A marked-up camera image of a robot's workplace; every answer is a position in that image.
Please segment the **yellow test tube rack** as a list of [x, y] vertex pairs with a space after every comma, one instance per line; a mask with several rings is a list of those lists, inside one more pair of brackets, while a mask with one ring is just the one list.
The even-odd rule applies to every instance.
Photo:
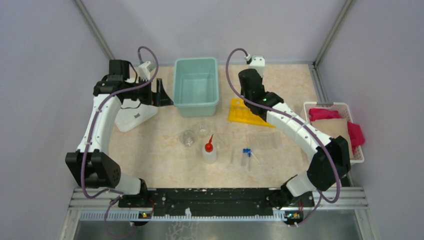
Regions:
[[231, 99], [227, 120], [229, 122], [275, 128], [275, 126], [253, 114], [240, 98]]

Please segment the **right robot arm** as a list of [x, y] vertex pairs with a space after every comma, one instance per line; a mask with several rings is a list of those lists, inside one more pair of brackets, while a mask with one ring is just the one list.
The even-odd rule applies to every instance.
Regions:
[[240, 94], [249, 110], [290, 137], [308, 157], [308, 169], [281, 186], [283, 203], [295, 206], [306, 192], [326, 191], [332, 185], [339, 187], [341, 177], [351, 170], [347, 140], [321, 132], [292, 111], [277, 94], [266, 91], [257, 70], [244, 69], [238, 78]]

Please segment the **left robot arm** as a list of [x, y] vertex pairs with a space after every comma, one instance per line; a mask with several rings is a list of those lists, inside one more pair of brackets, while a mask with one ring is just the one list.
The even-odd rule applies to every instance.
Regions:
[[138, 207], [149, 203], [150, 193], [141, 178], [122, 173], [119, 164], [109, 156], [113, 128], [126, 133], [154, 117], [159, 107], [174, 102], [166, 93], [161, 78], [152, 79], [158, 72], [157, 63], [146, 61], [138, 68], [127, 60], [110, 60], [109, 73], [93, 88], [93, 108], [88, 126], [76, 151], [68, 152], [65, 163], [88, 199], [98, 197], [88, 189], [100, 193], [130, 195]]

